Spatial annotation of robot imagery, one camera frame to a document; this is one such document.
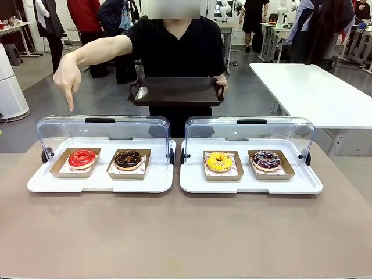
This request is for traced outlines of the person's right hand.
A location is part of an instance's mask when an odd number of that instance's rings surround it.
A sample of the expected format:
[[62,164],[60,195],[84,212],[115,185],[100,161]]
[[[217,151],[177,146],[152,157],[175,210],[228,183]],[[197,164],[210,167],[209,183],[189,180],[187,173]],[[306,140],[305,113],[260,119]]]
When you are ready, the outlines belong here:
[[60,60],[59,67],[53,75],[53,81],[64,93],[71,112],[74,109],[73,94],[78,91],[81,84],[77,54],[77,51],[66,54]]

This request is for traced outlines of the person's left hand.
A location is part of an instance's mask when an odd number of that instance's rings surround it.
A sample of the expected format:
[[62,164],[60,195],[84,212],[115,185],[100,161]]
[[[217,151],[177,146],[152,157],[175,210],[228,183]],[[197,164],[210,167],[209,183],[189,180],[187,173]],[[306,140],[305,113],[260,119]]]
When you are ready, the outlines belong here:
[[228,82],[224,74],[214,76],[213,78],[216,79],[216,84],[219,86],[218,90],[218,96],[223,95],[227,88],[228,88]]

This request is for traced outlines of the dark brown serving tray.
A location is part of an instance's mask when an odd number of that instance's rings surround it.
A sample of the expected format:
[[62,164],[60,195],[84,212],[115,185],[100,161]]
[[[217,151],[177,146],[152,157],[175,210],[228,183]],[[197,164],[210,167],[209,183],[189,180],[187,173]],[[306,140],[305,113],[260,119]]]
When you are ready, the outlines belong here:
[[219,106],[224,88],[215,78],[141,77],[129,87],[136,106]]

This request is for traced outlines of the red glazed donut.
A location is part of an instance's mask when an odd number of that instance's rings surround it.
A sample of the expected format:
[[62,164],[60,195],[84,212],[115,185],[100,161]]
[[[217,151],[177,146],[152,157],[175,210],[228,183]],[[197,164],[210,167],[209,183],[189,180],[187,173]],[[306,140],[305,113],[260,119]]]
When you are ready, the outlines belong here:
[[72,153],[68,158],[68,164],[72,169],[82,170],[91,167],[96,159],[94,151],[80,149]]

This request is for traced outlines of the brown cardboard donut tray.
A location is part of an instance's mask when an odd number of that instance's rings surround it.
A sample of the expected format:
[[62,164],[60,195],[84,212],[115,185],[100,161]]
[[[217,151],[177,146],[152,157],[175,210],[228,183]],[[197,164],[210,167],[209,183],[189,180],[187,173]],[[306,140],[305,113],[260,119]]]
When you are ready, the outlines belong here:
[[[117,153],[119,153],[120,151],[125,151],[125,150],[134,150],[134,151],[137,151],[140,153],[141,157],[143,156],[147,156],[147,160],[146,160],[146,167],[145,167],[145,174],[146,174],[146,171],[147,171],[147,168],[148,168],[148,164],[149,164],[149,160],[150,160],[150,157],[151,157],[151,150],[150,149],[118,149],[115,154],[113,155],[110,163],[108,164],[108,167],[106,169],[106,172],[108,173],[108,170],[110,168],[110,165],[112,163],[114,163],[114,158],[115,156],[117,155]],[[128,179],[128,180],[143,180],[145,178],[145,174],[142,174],[142,175],[118,175],[118,174],[109,174],[109,177],[112,178],[112,179]]]
[[[92,165],[91,169],[87,173],[76,173],[76,174],[64,174],[59,173],[59,170],[64,165],[66,161],[68,161],[69,156],[77,150],[80,149],[89,149],[95,152],[96,159],[94,164]],[[56,160],[53,166],[50,169],[50,173],[56,178],[89,178],[92,171],[94,170],[96,164],[98,163],[98,159],[100,156],[101,149],[100,148],[67,148]]]
[[[281,158],[281,164],[282,168],[285,171],[284,175],[265,175],[265,174],[258,174],[257,172],[254,171],[252,163],[251,163],[251,157],[259,151],[272,151],[276,153],[280,158]],[[253,174],[255,175],[256,179],[262,180],[262,181],[267,181],[267,180],[283,180],[283,181],[288,181],[290,180],[294,175],[295,171],[292,168],[291,164],[285,157],[285,155],[282,153],[281,150],[248,150],[248,157],[249,157],[249,162],[252,166]]]
[[[207,176],[205,174],[205,169],[204,169],[204,157],[205,157],[205,153],[209,153],[209,152],[225,152],[225,153],[233,153],[235,155],[235,163],[236,163],[236,167],[237,167],[237,175],[236,176],[227,176],[227,177],[222,177],[222,176]],[[206,177],[206,180],[207,181],[222,181],[222,182],[236,182],[236,181],[239,181],[243,174],[244,174],[244,171],[243,171],[243,168],[242,168],[242,163],[241,163],[241,160],[240,160],[240,156],[238,154],[237,151],[204,151],[203,152],[203,169],[204,169],[204,174],[205,174],[205,177]]]

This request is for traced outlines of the person's right forearm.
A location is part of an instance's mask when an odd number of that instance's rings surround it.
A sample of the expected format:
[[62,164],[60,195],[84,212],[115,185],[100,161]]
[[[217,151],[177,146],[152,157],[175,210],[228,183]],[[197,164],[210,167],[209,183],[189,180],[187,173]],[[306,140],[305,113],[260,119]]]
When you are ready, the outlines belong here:
[[133,45],[126,35],[105,37],[87,43],[81,48],[68,53],[66,61],[72,62],[77,66],[98,65],[103,62],[126,54],[131,54]]

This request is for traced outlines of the person in black shirt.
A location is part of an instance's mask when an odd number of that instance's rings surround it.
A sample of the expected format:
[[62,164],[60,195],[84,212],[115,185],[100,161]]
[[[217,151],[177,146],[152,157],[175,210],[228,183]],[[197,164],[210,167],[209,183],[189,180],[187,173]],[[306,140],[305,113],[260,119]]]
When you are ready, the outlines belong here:
[[126,35],[146,77],[213,78],[225,74],[218,25],[203,17],[140,19]]

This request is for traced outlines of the chocolate glazed donut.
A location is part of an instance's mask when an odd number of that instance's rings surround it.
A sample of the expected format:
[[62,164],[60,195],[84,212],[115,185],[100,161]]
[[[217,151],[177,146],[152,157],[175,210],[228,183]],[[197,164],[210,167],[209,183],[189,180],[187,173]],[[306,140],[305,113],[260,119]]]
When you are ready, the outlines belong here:
[[120,151],[114,158],[114,164],[119,170],[132,171],[140,166],[142,157],[134,150]]

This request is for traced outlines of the bystander in red top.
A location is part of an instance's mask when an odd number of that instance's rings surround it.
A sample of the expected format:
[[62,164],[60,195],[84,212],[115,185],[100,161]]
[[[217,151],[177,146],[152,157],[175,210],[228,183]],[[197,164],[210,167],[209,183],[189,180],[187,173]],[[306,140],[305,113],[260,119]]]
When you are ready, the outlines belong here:
[[82,46],[104,37],[98,20],[99,0],[66,0],[71,19],[80,32]]

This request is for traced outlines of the grey plastic stool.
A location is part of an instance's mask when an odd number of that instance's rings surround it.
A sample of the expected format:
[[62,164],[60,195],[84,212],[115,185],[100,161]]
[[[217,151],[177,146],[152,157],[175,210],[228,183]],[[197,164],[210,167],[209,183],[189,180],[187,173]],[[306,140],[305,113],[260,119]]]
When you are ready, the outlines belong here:
[[5,48],[5,52],[12,66],[18,66],[23,63],[22,57],[20,56],[15,44],[4,44],[3,47]]

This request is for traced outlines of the grey background workbench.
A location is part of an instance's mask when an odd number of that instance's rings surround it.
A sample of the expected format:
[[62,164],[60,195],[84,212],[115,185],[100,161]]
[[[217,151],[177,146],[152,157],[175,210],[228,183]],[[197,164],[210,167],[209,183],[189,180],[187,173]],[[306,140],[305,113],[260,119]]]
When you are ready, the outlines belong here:
[[278,51],[277,63],[280,62],[282,47],[286,43],[291,28],[286,25],[278,28],[272,24],[261,23],[263,42],[258,58],[265,63],[273,63]]

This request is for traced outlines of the bystander in blue plaid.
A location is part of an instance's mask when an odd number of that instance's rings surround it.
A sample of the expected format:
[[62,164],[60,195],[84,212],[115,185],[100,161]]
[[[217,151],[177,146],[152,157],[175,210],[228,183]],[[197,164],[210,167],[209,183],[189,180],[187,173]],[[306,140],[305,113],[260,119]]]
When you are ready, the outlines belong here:
[[[106,0],[98,11],[98,19],[107,36],[121,35],[131,27],[129,0]],[[118,84],[126,84],[137,78],[132,54],[117,56],[115,61]]]

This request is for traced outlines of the large white table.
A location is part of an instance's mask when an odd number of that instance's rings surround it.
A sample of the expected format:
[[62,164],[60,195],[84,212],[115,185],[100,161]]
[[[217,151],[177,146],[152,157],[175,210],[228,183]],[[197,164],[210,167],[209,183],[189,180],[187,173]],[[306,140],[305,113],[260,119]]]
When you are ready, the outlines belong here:
[[349,130],[372,130],[372,97],[316,65],[251,63],[249,67],[274,98],[271,114],[281,108],[316,129],[336,130],[327,151],[335,158]]

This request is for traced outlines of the white display tray base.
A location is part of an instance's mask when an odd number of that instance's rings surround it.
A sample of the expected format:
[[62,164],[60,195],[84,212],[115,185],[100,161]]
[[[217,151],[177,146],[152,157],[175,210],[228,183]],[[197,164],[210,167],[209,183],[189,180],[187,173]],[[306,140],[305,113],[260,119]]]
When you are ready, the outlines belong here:
[[[227,141],[222,138],[193,138],[186,143],[190,155],[180,167],[180,187],[194,194],[319,194],[323,185],[310,166],[298,158],[306,151],[304,140],[291,142],[287,139],[249,139],[247,141]],[[280,150],[288,159],[295,175],[289,180],[258,180],[249,161],[249,150]],[[204,151],[236,151],[243,169],[238,181],[208,181],[204,171]]]
[[[176,143],[165,138],[50,138],[46,147],[51,148],[54,156],[35,172],[29,179],[27,188],[31,192],[115,192],[159,194],[171,188],[174,166],[166,158],[166,149],[175,150]],[[69,148],[100,149],[98,161],[87,178],[57,178],[52,167]],[[119,149],[140,151],[149,149],[146,172],[143,179],[111,178],[107,171],[109,163]]]

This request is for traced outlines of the bystander in long dark coat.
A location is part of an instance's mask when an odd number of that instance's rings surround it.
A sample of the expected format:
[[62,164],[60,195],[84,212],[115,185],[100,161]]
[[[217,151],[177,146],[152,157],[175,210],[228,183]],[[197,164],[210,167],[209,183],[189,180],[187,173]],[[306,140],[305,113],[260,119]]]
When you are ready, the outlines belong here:
[[354,23],[352,0],[300,0],[287,38],[291,63],[331,71],[338,36],[346,34]]

